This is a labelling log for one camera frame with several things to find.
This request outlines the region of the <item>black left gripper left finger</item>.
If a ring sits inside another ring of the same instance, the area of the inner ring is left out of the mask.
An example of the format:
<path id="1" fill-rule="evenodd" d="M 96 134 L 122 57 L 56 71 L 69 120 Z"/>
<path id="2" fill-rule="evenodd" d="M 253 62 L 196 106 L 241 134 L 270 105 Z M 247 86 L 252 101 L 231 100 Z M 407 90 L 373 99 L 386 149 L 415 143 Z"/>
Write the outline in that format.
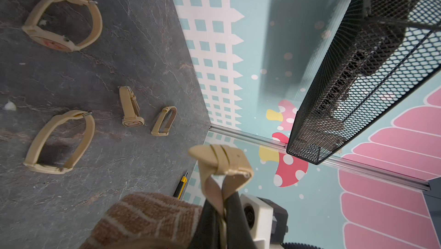
<path id="1" fill-rule="evenodd" d="M 201 217 L 188 249 L 220 249 L 218 212 L 209 203 L 204 202 Z"/>

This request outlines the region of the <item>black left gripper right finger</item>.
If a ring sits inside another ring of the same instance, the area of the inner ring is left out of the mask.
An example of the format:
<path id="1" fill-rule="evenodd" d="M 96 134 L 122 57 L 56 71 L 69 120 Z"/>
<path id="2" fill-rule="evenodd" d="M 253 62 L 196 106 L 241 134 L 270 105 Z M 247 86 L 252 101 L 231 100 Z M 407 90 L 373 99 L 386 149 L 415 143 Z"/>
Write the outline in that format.
<path id="1" fill-rule="evenodd" d="M 238 192 L 225 201 L 226 244 L 228 249 L 256 249 Z"/>

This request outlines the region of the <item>cream watch front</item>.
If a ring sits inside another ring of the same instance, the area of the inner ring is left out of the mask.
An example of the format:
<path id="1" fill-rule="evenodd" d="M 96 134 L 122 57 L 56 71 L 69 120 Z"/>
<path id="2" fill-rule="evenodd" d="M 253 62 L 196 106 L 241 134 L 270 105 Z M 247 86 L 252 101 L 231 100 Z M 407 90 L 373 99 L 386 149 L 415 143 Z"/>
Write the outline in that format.
<path id="1" fill-rule="evenodd" d="M 85 131 L 83 135 L 76 134 L 72 138 L 50 137 L 57 127 L 70 120 L 80 119 L 85 120 Z M 91 144 L 94 134 L 95 120 L 91 112 L 72 110 L 61 115 L 55 115 L 34 138 L 23 164 L 33 172 L 58 175 L 66 174 L 67 172 L 70 172 L 82 158 Z M 44 157 L 44 163 L 39 163 L 40 154 L 46 142 L 49 142 L 50 147 L 55 148 L 61 146 L 71 146 L 77 141 L 79 141 L 77 148 L 71 154 L 70 158 L 66 160 L 63 166 L 54 166 L 54 157 Z"/>

